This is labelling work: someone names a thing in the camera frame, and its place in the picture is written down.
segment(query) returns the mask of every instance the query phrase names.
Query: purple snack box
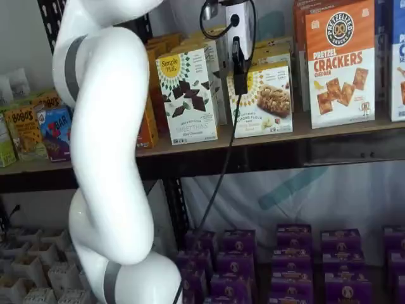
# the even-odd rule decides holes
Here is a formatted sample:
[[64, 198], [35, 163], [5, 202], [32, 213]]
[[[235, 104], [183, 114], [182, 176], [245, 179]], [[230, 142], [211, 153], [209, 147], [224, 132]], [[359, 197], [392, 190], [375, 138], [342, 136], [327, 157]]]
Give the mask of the purple snack box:
[[202, 304], [208, 294], [205, 270], [181, 269], [183, 290], [192, 291], [196, 304]]
[[177, 253], [175, 263], [179, 269], [205, 270], [207, 281], [213, 275], [213, 264], [209, 250], [204, 251], [183, 251]]
[[371, 304], [373, 288], [361, 272], [325, 273], [327, 304]]
[[267, 304], [312, 304], [312, 299], [300, 294], [289, 295], [284, 293], [271, 292]]
[[278, 224], [277, 246], [312, 248], [311, 226], [307, 224]]
[[361, 250], [361, 236], [357, 229], [321, 232], [321, 249], [350, 251]]
[[252, 304], [249, 278], [238, 274], [214, 274], [211, 278], [211, 295], [227, 296], [241, 303]]
[[274, 249], [271, 257], [271, 266], [273, 268], [286, 268], [294, 271], [297, 269], [311, 269], [311, 254], [307, 249], [287, 248]]

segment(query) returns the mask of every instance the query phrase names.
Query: pretzel crackers box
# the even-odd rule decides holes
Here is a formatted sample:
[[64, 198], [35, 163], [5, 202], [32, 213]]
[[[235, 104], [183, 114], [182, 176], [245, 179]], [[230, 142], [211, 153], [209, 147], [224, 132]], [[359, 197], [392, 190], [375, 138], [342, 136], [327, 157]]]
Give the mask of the pretzel crackers box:
[[374, 120], [374, 2], [305, 18], [312, 128]]
[[238, 95], [234, 78], [227, 78], [232, 121], [238, 120], [235, 137], [292, 132], [289, 67], [286, 61], [257, 65], [247, 74], [247, 94]]
[[405, 120], [405, 1], [392, 1], [390, 115]]

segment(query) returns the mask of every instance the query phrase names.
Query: purple box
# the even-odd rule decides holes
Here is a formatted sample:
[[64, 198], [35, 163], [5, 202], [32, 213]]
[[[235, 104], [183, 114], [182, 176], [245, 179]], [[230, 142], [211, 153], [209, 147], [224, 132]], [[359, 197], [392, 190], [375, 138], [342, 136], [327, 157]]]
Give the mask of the purple box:
[[311, 269], [311, 254], [307, 249], [287, 248], [274, 249], [271, 257], [273, 268], [283, 268], [291, 271], [299, 269]]
[[250, 279], [238, 274], [214, 274], [211, 295], [236, 298], [241, 303], [252, 304]]
[[325, 273], [327, 304], [371, 304], [373, 287], [360, 272]]
[[361, 250], [361, 236], [357, 229], [321, 232], [321, 248], [325, 250]]
[[267, 304], [312, 304], [312, 299], [300, 294], [285, 294], [271, 292], [268, 296]]
[[277, 246], [312, 248], [311, 226], [306, 224], [278, 224]]
[[213, 264], [209, 250], [204, 251], [183, 251], [177, 253], [175, 263], [179, 269], [205, 270], [207, 281], [213, 275]]
[[324, 252], [322, 262], [324, 272], [362, 271], [365, 256], [362, 251]]
[[208, 294], [205, 270], [181, 269], [183, 290], [192, 291], [196, 304], [202, 304]]

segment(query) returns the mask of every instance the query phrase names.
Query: black cable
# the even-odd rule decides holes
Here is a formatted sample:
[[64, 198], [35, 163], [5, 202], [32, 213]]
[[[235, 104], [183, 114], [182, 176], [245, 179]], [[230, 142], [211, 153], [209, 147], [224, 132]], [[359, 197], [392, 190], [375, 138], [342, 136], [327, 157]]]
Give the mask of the black cable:
[[[253, 54], [254, 54], [254, 47], [255, 47], [255, 44], [256, 44], [256, 26], [257, 26], [256, 7], [255, 7], [255, 5], [254, 5], [253, 0], [249, 0], [249, 2], [251, 3], [251, 5], [252, 5], [252, 10], [253, 10], [253, 43], [252, 43], [251, 55], [250, 55], [250, 57], [247, 59], [247, 68], [246, 68], [246, 71], [245, 71], [246, 75], [247, 75], [247, 73], [249, 72], [249, 69], [250, 69], [251, 64], [252, 64], [252, 59], [253, 59]], [[202, 9], [201, 9], [201, 13], [200, 13], [200, 28], [201, 28], [202, 33], [203, 33], [207, 38], [212, 39], [212, 38], [210, 38], [210, 36], [211, 36], [211, 37], [215, 37], [215, 36], [212, 36], [212, 35], [209, 35], [209, 34], [206, 35], [206, 32], [205, 32], [204, 27], [203, 27], [203, 11], [204, 11], [204, 9], [205, 9], [206, 6], [207, 6], [207, 2], [204, 3], [204, 5], [202, 6]], [[226, 29], [225, 29], [221, 34], [218, 35], [218, 37], [224, 36], [224, 35], [229, 31], [230, 27], [232, 27], [232, 24], [230, 24], [229, 26], [227, 26]], [[225, 157], [225, 162], [223, 163], [221, 175], [220, 175], [220, 178], [218, 179], [218, 182], [216, 183], [215, 190], [214, 190], [214, 192], [213, 192], [213, 195], [211, 196], [211, 199], [209, 200], [208, 206], [207, 206], [207, 208], [206, 208], [206, 210], [205, 210], [205, 212], [204, 212], [204, 215], [202, 216], [202, 219], [201, 219], [201, 221], [200, 221], [200, 224], [198, 225], [198, 227], [197, 227], [197, 229], [196, 229], [196, 231], [195, 231], [195, 233], [194, 233], [194, 234], [196, 235], [196, 237], [194, 238], [194, 244], [192, 245], [192, 248], [195, 248], [195, 246], [196, 246], [196, 244], [197, 244], [197, 240], [199, 239], [199, 237], [201, 236], [201, 234], [202, 234], [202, 232], [203, 232], [203, 227], [204, 227], [205, 221], [206, 221], [206, 219], [207, 219], [207, 217], [208, 217], [209, 212], [211, 211], [211, 207], [212, 207], [213, 204], [214, 204], [214, 201], [215, 201], [215, 198], [216, 198], [216, 194], [218, 193], [218, 190], [219, 190], [219, 188], [220, 188], [220, 186], [221, 186], [223, 177], [225, 176], [225, 173], [227, 172], [227, 168], [228, 168], [228, 164], [229, 164], [229, 159], [230, 159], [230, 155], [231, 155], [231, 152], [232, 152], [232, 144], [234, 143], [234, 139], [235, 139], [235, 131], [236, 131], [236, 125], [237, 125], [237, 117], [238, 117], [238, 114], [239, 114], [239, 105], [240, 105], [240, 100], [241, 100], [241, 99], [242, 99], [242, 95], [239, 95], [238, 101], [237, 101], [237, 103], [236, 103], [234, 126], [233, 126], [233, 128], [232, 128], [232, 134], [231, 134], [230, 141], [229, 141], [229, 146], [228, 146], [228, 149], [227, 149], [227, 155], [226, 155], [226, 157]], [[177, 301], [178, 301], [178, 299], [180, 298], [181, 293], [182, 293], [182, 282], [180, 282], [180, 285], [179, 285], [179, 287], [178, 287], [178, 289], [177, 289], [176, 297], [175, 297], [175, 299], [174, 299], [174, 301], [173, 301], [173, 304], [177, 304]]]

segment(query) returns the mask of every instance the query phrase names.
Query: cardboard box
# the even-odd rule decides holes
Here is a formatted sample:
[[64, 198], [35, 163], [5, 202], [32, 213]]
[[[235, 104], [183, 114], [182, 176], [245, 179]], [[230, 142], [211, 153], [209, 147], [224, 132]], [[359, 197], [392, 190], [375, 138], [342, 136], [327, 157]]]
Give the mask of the cardboard box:
[[392, 0], [390, 116], [393, 122], [405, 120], [405, 3]]
[[327, 304], [335, 303], [373, 303], [371, 282], [362, 272], [341, 272], [325, 274]]
[[154, 119], [152, 101], [148, 96], [137, 138], [137, 148], [153, 148], [158, 143], [158, 139], [158, 127]]
[[218, 138], [218, 109], [207, 46], [187, 46], [156, 60], [173, 145]]
[[51, 288], [33, 288], [25, 296], [23, 304], [57, 304]]
[[82, 289], [75, 264], [55, 263], [48, 272], [56, 298], [61, 299], [67, 289]]
[[48, 158], [34, 106], [6, 111], [4, 116], [20, 160]]
[[[234, 78], [227, 78], [232, 122], [238, 96]], [[242, 95], [235, 137], [262, 136], [292, 132], [292, 102], [289, 68], [286, 61], [258, 65], [247, 75], [248, 93]]]
[[11, 267], [17, 277], [29, 279], [37, 287], [48, 287], [39, 257], [30, 255], [21, 256], [15, 259]]
[[358, 229], [344, 229], [321, 232], [322, 250], [361, 250], [361, 236]]
[[291, 248], [312, 248], [311, 226], [306, 224], [278, 224], [277, 245]]
[[306, 37], [312, 128], [374, 120], [374, 2], [306, 15]]
[[70, 160], [72, 120], [66, 106], [37, 112], [42, 142], [52, 162]]

